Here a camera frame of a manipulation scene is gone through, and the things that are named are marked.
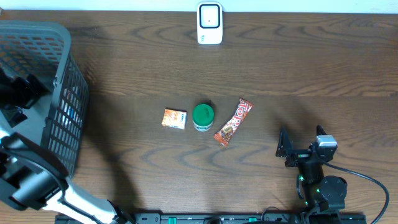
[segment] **basket mesh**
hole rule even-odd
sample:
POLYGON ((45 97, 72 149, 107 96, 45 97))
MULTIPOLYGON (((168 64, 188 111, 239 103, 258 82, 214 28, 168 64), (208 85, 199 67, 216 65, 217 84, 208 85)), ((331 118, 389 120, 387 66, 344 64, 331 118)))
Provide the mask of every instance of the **basket mesh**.
POLYGON ((0 124, 8 132, 20 132, 53 151, 71 177, 80 148, 88 87, 70 54, 70 44, 70 34, 59 24, 0 21, 0 67, 12 79, 35 75, 52 92, 52 97, 36 103, 41 106, 39 110, 24 110, 28 119, 21 124, 14 128, 3 127, 2 121, 0 124))

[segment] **green lid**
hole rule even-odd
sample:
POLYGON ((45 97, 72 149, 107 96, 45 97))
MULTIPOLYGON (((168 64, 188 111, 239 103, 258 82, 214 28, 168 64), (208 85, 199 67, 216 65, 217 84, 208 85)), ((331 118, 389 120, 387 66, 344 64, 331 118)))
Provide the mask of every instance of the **green lid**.
POLYGON ((192 117, 195 124, 199 126, 208 126, 214 120, 214 111, 211 106, 201 104, 195 107, 192 117))

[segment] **white wall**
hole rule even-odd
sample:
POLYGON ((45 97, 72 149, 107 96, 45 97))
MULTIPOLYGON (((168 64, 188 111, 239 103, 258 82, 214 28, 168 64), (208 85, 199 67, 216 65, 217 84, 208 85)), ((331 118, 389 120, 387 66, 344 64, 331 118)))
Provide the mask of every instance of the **white wall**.
MULTIPOLYGON (((0 0, 3 9, 195 11, 198 0, 0 0)), ((398 0, 219 0, 226 12, 398 13, 398 0)))

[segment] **wooden table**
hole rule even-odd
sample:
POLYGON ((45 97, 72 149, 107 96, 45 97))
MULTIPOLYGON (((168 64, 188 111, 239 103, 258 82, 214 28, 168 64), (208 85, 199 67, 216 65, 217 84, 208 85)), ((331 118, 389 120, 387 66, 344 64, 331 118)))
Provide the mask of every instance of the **wooden table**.
MULTIPOLYGON (((5 11, 1 19, 55 21, 90 84, 74 181, 117 204, 163 212, 262 212, 304 206, 297 169, 275 157, 279 128, 307 147, 322 124, 339 148, 332 164, 380 180, 398 219, 398 16, 225 13, 220 45, 196 41, 193 12, 5 11), (239 97, 254 108, 229 147, 213 139, 239 97), (211 101, 214 127, 193 128, 211 101), (188 111, 186 130, 160 125, 188 111)), ((348 181, 347 212, 370 223, 384 203, 375 184, 348 181)), ((1 204, 0 223, 53 223, 54 213, 1 204)))

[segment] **white device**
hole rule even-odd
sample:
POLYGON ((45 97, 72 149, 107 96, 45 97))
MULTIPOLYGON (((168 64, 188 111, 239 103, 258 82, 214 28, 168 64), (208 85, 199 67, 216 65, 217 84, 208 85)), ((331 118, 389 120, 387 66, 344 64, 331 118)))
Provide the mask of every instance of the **white device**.
POLYGON ((78 209, 84 211, 101 223, 113 223, 113 218, 117 215, 117 212, 109 201, 92 196, 90 193, 74 184, 69 178, 67 178, 67 182, 69 187, 65 192, 65 200, 72 208, 59 202, 62 196, 62 192, 59 191, 47 201, 47 206, 43 208, 44 210, 62 213, 84 224, 98 223, 87 216, 77 213, 75 209, 78 209))
POLYGON ((223 40, 223 8, 218 2, 198 6, 198 43, 219 44, 223 40))

